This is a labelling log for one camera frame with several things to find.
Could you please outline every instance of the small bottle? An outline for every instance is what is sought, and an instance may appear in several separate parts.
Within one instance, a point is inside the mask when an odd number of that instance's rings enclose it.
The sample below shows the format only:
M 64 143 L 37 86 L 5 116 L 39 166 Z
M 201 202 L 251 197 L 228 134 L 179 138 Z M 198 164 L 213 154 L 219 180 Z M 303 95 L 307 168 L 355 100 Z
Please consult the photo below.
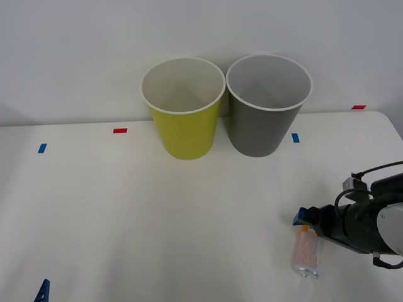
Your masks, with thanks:
M 309 226 L 302 226 L 295 244 L 292 263 L 296 272 L 303 277 L 317 279 L 321 249 L 322 239 Z

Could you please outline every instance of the blue tape marker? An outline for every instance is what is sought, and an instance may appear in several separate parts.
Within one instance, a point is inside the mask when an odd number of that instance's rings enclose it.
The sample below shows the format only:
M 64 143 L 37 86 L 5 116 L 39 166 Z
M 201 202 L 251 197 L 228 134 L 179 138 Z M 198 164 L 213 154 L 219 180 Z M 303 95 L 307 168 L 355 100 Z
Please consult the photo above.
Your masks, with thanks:
M 45 149 L 46 149 L 47 145 L 48 145 L 47 143 L 41 144 L 41 146 L 39 147 L 38 153 L 45 153 Z
M 294 143 L 299 143 L 300 142 L 300 138 L 298 137 L 298 133 L 291 133 L 292 135 L 292 140 L 294 141 Z

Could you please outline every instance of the tape marker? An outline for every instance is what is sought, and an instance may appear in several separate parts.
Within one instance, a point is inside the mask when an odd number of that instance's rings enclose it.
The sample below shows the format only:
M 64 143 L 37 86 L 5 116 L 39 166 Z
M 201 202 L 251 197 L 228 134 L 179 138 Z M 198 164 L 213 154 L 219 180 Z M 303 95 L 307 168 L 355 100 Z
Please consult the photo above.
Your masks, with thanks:
M 38 153 L 45 153 L 45 149 L 46 149 L 47 145 L 48 145 L 47 143 L 41 144 L 41 146 L 39 147 Z
M 298 137 L 298 133 L 291 133 L 292 135 L 292 140 L 294 143 L 299 143 L 300 142 L 300 138 Z
M 354 105 L 352 107 L 353 110 L 362 110 L 365 109 L 366 105 Z
M 126 133 L 127 128 L 115 128 L 113 129 L 113 133 Z

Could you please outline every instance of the white tabletop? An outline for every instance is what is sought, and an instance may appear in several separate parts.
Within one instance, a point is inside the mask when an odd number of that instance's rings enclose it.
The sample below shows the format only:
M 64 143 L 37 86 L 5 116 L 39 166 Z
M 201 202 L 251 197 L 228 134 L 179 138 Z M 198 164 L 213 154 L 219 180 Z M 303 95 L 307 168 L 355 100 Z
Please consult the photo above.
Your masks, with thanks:
M 33 301 L 47 278 L 50 302 L 403 301 L 403 269 L 329 242 L 318 280 L 291 268 L 299 207 L 402 155 L 376 112 L 298 115 L 264 158 L 238 153 L 222 120 L 192 161 L 151 121 L 0 128 L 0 300 Z

